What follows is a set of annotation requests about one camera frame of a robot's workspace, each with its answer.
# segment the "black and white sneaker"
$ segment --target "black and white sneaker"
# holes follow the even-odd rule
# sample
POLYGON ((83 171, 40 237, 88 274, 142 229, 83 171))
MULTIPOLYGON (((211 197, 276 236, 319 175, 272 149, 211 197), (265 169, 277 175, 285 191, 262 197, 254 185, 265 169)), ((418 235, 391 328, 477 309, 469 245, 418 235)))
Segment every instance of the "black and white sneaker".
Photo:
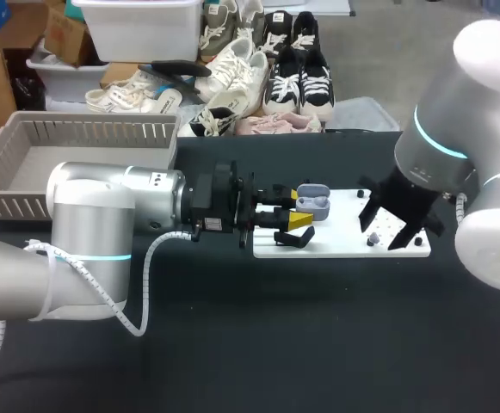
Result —
POLYGON ((311 49, 320 49, 318 22, 310 11, 299 13, 298 18, 295 19, 292 47, 304 52, 309 52, 311 49))
POLYGON ((299 114, 318 116, 321 122, 330 120, 334 111, 334 88, 330 68, 318 49, 307 53, 301 66, 301 101, 299 114))
POLYGON ((292 15, 282 10, 265 15, 263 45, 259 46, 259 50, 265 52, 270 65, 275 62, 280 50, 292 44, 292 20, 292 15))
POLYGON ((297 53, 284 47, 270 71, 269 82, 263 95, 265 114, 297 113, 299 105, 299 71, 297 53))
POLYGON ((177 137, 221 136, 248 107, 244 90, 227 90, 218 93, 189 123, 179 129, 177 137))

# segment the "black handle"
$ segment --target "black handle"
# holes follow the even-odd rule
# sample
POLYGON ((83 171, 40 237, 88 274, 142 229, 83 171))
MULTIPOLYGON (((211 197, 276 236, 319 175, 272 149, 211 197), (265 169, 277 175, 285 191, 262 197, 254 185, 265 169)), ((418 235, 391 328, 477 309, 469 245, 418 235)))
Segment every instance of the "black handle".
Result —
POLYGON ((275 232, 275 241, 288 247, 305 248, 309 241, 315 236, 315 227, 310 226, 305 233, 298 237, 287 232, 275 232))

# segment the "black tablecloth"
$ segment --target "black tablecloth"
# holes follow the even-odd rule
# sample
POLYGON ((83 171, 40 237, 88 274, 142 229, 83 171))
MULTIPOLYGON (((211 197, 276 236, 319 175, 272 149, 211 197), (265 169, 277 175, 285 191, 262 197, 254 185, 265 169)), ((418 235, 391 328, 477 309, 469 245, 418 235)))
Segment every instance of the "black tablecloth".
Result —
MULTIPOLYGON (((176 167, 194 182, 234 159, 262 186, 356 188, 391 170, 397 137, 183 140, 176 167)), ((115 319, 9 323, 0 412, 500 412, 500 291, 460 264, 454 209, 436 211, 447 232, 421 259, 257 260, 236 236, 206 233, 165 243, 145 337, 115 319)), ((0 239, 22 246, 48 230, 0 224, 0 239)), ((150 242, 135 238, 136 320, 150 242)))

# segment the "sneaker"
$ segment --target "sneaker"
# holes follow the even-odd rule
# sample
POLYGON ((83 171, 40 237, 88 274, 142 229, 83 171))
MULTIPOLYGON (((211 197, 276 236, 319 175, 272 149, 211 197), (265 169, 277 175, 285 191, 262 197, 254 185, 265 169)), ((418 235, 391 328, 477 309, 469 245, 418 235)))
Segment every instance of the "sneaker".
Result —
POLYGON ((246 0, 244 12, 238 11, 236 20, 236 39, 247 37, 253 40, 254 50, 262 44, 265 28, 265 10, 261 0, 246 0))
POLYGON ((200 58, 211 61, 232 41, 238 14, 235 0, 220 0, 219 4, 206 4, 204 33, 200 36, 200 58))
POLYGON ((305 116, 315 114, 326 122, 334 112, 334 88, 330 68, 323 54, 312 49, 301 67, 301 101, 299 113, 305 116))
POLYGON ((135 73, 127 80, 119 80, 110 83, 107 88, 116 86, 121 89, 142 89, 149 92, 156 92, 163 85, 163 82, 158 78, 144 71, 135 71, 135 73))
POLYGON ((85 94, 87 108, 93 112, 112 114, 157 114, 160 107, 153 93, 142 89, 123 89, 116 85, 108 89, 90 90, 85 94))
POLYGON ((258 118, 251 116, 236 122, 237 135, 280 135, 285 133, 319 133, 320 120, 298 114, 272 114, 258 118))
POLYGON ((179 129, 178 137, 221 136, 248 107, 243 90, 227 90, 216 95, 189 123, 179 129))
POLYGON ((282 10, 265 16, 263 45, 259 50, 267 54, 270 64, 275 62, 284 46, 292 43, 292 19, 292 15, 282 10))
POLYGON ((238 76, 232 81, 228 90, 241 89, 248 96, 248 107, 242 114, 243 117, 254 114, 261 106, 261 99, 267 75, 269 74, 269 62, 263 52, 256 52, 248 63, 239 61, 240 68, 238 76))
POLYGON ((318 22, 310 11, 299 13, 298 18, 295 19, 292 47, 305 52, 313 48, 320 48, 318 22))
POLYGON ((240 38, 227 45, 217 57, 206 65, 212 71, 209 77, 198 77, 194 86, 200 91, 200 99, 209 102, 219 92, 231 86, 238 76, 239 61, 247 62, 253 52, 253 41, 240 38))
POLYGON ((265 114, 297 112, 299 106, 299 59, 291 47, 282 49, 270 72, 263 96, 265 114))

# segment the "white plate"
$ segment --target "white plate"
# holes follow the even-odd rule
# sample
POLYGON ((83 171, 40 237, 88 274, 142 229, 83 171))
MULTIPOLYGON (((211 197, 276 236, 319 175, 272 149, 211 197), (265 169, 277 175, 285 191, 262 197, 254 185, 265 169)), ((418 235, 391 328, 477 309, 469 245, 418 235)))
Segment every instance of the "white plate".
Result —
MULTIPOLYGON (((276 230, 256 228, 253 235, 253 255, 256 258, 419 258, 429 256, 431 247, 428 236, 422 230, 417 234, 423 242, 416 246, 414 240, 406 248, 387 250, 391 241, 403 228, 404 222, 381 208, 367 231, 361 232, 359 214, 368 201, 370 191, 364 190, 364 198, 356 196, 357 189, 335 189, 330 193, 330 215, 327 220, 315 222, 315 236, 302 250, 276 245, 276 230), (368 236, 376 232, 380 243, 369 247, 368 236)), ((273 206, 259 206, 257 211, 272 211, 273 206)), ((302 235, 307 227, 291 231, 302 235)))

